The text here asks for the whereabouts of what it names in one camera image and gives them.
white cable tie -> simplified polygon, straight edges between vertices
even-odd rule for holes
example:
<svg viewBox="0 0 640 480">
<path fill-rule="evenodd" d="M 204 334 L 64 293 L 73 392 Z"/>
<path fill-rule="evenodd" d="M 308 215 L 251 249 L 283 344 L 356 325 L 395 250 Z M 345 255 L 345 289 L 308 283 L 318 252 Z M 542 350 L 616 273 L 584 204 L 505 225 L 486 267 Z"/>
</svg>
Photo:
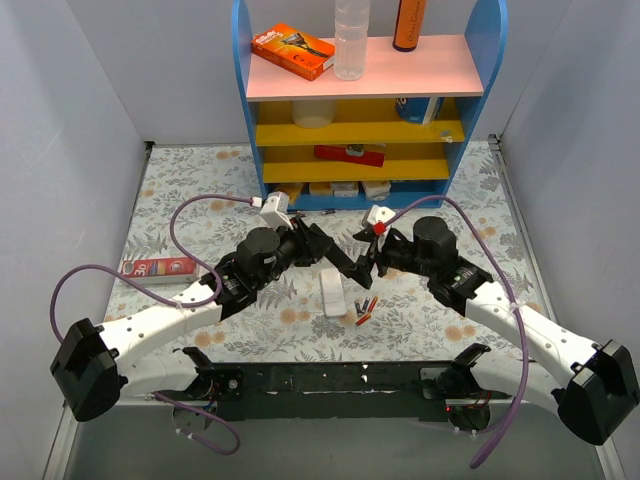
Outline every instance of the white cable tie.
<svg viewBox="0 0 640 480">
<path fill-rule="evenodd" d="M 513 315 L 516 310 L 522 310 L 522 308 L 526 306 L 526 303 L 516 300 L 515 302 L 509 304 L 509 315 Z"/>
<path fill-rule="evenodd" d="M 180 310 L 180 313 L 184 315 L 184 307 L 182 306 L 182 302 L 180 300 L 176 300 L 176 308 Z"/>
</svg>

wooden shelf unit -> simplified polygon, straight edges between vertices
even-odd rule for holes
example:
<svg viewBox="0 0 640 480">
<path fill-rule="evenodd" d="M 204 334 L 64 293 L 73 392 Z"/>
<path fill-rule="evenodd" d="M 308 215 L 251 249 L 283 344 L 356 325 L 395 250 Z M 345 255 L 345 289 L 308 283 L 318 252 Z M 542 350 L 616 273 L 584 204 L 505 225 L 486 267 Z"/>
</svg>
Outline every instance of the wooden shelf unit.
<svg viewBox="0 0 640 480">
<path fill-rule="evenodd" d="M 390 37 L 371 37 L 362 78 L 345 82 L 329 70 L 310 82 L 251 53 L 244 0 L 234 0 L 231 22 L 236 79 L 262 196 L 277 183 L 391 180 L 389 198 L 375 202 L 391 208 L 448 191 L 500 70 L 508 23 L 506 0 L 477 0 L 463 35 L 420 37 L 410 53 L 394 50 Z M 406 123 L 395 112 L 395 98 L 431 96 L 446 100 L 428 125 Z M 314 99 L 337 100 L 334 122 L 320 129 L 296 126 L 290 101 Z M 384 165 L 313 156 L 313 145 L 348 143 L 387 144 Z M 305 189 L 290 208 L 366 209 L 372 203 L 362 192 L 335 198 Z"/>
</svg>

gray wall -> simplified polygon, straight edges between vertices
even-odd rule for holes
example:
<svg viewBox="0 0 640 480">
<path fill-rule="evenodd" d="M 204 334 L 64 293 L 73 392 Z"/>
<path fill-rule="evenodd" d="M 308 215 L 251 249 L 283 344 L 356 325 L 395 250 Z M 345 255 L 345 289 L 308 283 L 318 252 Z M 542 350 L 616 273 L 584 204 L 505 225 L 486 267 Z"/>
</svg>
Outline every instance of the gray wall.
<svg viewBox="0 0 640 480">
<path fill-rule="evenodd" d="M 0 0 L 0 478 L 42 476 L 62 412 L 49 374 L 55 282 L 117 265 L 143 144 L 64 0 Z M 100 320 L 113 283 L 63 289 L 63 330 Z"/>
<path fill-rule="evenodd" d="M 67 0 L 134 125 L 163 144 L 248 141 L 233 73 L 232 0 Z M 570 0 L 509 0 L 503 69 L 474 135 L 500 133 Z M 254 31 L 278 22 L 333 36 L 332 0 L 247 0 Z M 462 33 L 475 0 L 430 0 L 423 33 Z M 372 0 L 392 35 L 397 1 Z"/>
<path fill-rule="evenodd" d="M 574 0 L 504 135 L 558 319 L 624 343 L 640 372 L 640 3 Z M 640 411 L 614 435 L 640 478 Z"/>
</svg>

yellow shelf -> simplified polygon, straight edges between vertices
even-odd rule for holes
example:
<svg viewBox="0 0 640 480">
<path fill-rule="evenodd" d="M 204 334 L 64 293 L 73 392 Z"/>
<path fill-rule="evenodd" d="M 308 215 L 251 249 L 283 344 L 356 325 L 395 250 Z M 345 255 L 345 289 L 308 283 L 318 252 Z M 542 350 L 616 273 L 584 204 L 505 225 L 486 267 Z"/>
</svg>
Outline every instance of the yellow shelf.
<svg viewBox="0 0 640 480">
<path fill-rule="evenodd" d="M 445 99 L 438 119 L 427 125 L 402 120 L 393 98 L 337 100 L 333 123 L 301 128 L 291 120 L 290 102 L 262 102 L 256 128 L 259 147 L 340 143 L 420 143 L 464 141 L 453 98 Z"/>
<path fill-rule="evenodd" d="M 316 158 L 313 146 L 267 147 L 265 183 L 363 180 L 444 180 L 449 168 L 439 143 L 391 144 L 382 167 Z"/>
</svg>

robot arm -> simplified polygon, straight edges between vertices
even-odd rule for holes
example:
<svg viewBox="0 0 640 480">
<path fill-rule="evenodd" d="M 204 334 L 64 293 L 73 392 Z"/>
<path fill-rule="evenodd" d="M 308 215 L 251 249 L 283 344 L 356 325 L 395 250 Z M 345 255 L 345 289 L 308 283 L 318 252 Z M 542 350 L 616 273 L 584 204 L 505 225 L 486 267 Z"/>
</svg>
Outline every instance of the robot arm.
<svg viewBox="0 0 640 480">
<path fill-rule="evenodd" d="M 289 267 L 310 266 L 324 257 L 364 288 L 372 285 L 374 265 L 379 276 L 392 267 L 428 277 L 428 288 L 437 301 L 520 346 L 513 308 L 502 287 L 489 273 L 458 255 L 456 237 L 442 219 L 419 219 L 410 241 L 397 229 L 377 229 L 394 212 L 372 207 L 363 222 L 365 229 L 354 235 L 369 247 L 353 262 L 317 225 L 289 219 L 285 211 L 286 199 L 270 196 L 261 215 L 271 228 L 249 232 L 236 251 L 216 265 L 223 285 L 215 302 L 187 310 L 156 306 L 95 327 L 88 319 L 71 327 L 51 371 L 78 421 L 106 412 L 121 395 L 172 390 L 203 398 L 211 391 L 211 379 L 203 373 L 211 371 L 211 364 L 197 349 L 145 355 L 240 312 Z M 208 274 L 174 300 L 206 299 L 215 287 Z M 521 313 L 530 355 L 537 362 L 530 365 L 525 398 L 557 410 L 562 421 L 584 440 L 603 443 L 640 403 L 629 352 L 613 341 L 600 347 L 528 307 L 522 307 Z M 513 394 L 520 380 L 520 362 L 474 345 L 424 386 L 444 398 L 452 392 L 469 395 L 482 389 Z"/>
<path fill-rule="evenodd" d="M 428 288 L 436 300 L 520 348 L 514 316 L 514 309 L 519 308 L 529 354 L 541 367 L 532 369 L 534 383 L 525 395 L 547 409 L 552 408 L 553 398 L 558 416 L 573 433 L 591 444 L 602 445 L 640 404 L 633 362 L 624 346 L 613 340 L 601 346 L 529 307 L 510 305 L 502 286 L 489 273 L 458 255 L 456 237 L 441 218 L 416 221 L 413 241 L 394 228 L 388 232 L 377 228 L 376 232 L 376 227 L 393 214 L 389 209 L 372 207 L 363 221 L 365 229 L 355 235 L 375 245 L 373 258 L 379 275 L 393 267 L 428 277 Z M 520 382 L 517 373 L 522 370 L 519 361 L 488 355 L 488 347 L 477 347 L 463 352 L 460 361 L 454 361 L 451 369 L 436 379 L 436 388 L 447 391 L 456 388 L 456 382 L 467 382 L 463 389 L 515 394 Z"/>
</svg>

